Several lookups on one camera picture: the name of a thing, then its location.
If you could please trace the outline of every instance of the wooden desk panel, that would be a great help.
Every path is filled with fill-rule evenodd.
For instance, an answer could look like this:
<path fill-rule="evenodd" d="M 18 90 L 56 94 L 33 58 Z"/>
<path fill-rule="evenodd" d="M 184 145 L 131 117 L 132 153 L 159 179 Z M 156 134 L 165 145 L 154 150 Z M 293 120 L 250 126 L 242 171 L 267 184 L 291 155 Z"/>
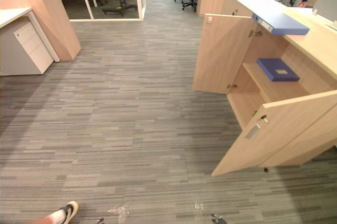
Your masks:
<path fill-rule="evenodd" d="M 61 61 L 72 60 L 81 46 L 61 0 L 0 0 L 1 9 L 31 7 Z"/>

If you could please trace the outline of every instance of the wooden counter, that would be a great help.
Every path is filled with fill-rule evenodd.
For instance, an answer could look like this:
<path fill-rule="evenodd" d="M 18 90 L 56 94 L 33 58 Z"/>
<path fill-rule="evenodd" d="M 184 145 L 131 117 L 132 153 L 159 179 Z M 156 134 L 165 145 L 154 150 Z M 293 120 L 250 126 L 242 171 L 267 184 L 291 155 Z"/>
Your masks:
<path fill-rule="evenodd" d="M 31 7 L 61 61 L 73 60 L 81 46 L 61 0 L 0 0 L 0 9 Z"/>
<path fill-rule="evenodd" d="M 242 128 L 212 175 L 304 164 L 337 143 L 337 32 L 274 0 L 232 0 L 231 7 L 237 15 L 205 15 L 193 81 L 196 91 L 226 94 Z M 310 31 L 275 36 L 251 18 L 273 11 Z M 258 58 L 282 59 L 300 80 L 270 81 Z"/>

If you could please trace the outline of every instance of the cabinet handle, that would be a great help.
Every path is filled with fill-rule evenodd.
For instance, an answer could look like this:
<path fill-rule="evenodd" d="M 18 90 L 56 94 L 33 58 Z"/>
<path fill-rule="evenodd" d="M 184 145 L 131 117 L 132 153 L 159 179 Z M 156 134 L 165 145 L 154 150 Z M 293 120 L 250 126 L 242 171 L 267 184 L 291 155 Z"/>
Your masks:
<path fill-rule="evenodd" d="M 249 133 L 246 135 L 246 139 L 249 140 L 251 137 L 253 137 L 253 135 L 260 129 L 260 125 L 256 124 L 250 131 Z"/>

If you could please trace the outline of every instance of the blue box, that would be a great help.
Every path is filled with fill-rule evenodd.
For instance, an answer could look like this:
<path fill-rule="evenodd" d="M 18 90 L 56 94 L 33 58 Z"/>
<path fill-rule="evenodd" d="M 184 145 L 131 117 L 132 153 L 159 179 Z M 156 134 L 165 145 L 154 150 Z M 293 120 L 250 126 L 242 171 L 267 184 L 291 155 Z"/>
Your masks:
<path fill-rule="evenodd" d="M 253 13 L 252 18 L 273 35 L 305 35 L 310 30 L 282 12 Z"/>
<path fill-rule="evenodd" d="M 273 82 L 297 82 L 300 79 L 281 59 L 258 59 L 257 63 Z"/>

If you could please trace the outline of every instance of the cabinet shelf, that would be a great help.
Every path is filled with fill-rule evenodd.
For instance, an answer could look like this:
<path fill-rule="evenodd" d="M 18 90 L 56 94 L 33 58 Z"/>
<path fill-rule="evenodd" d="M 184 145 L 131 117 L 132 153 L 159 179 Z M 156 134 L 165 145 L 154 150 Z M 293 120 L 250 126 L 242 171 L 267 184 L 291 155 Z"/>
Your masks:
<path fill-rule="evenodd" d="M 243 66 L 267 102 L 309 95 L 299 82 L 272 82 L 257 63 L 243 63 Z"/>
<path fill-rule="evenodd" d="M 242 130 L 255 111 L 265 103 L 259 92 L 231 92 L 227 95 L 227 98 Z"/>

